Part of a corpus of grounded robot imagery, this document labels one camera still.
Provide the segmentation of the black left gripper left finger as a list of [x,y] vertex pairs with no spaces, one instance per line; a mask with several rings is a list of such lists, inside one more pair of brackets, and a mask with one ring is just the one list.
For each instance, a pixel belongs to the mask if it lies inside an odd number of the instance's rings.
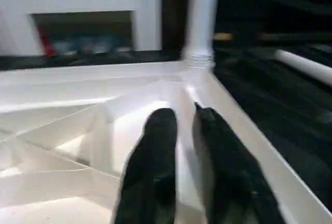
[[174,110],[155,110],[127,161],[114,223],[174,223],[176,142]]

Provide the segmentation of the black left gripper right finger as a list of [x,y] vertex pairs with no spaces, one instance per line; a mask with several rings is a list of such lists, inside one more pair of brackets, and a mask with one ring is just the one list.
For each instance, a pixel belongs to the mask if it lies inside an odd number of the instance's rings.
[[216,110],[198,103],[195,108],[213,172],[208,222],[224,222],[231,204],[235,203],[244,211],[252,207],[258,223],[285,223],[256,158]]

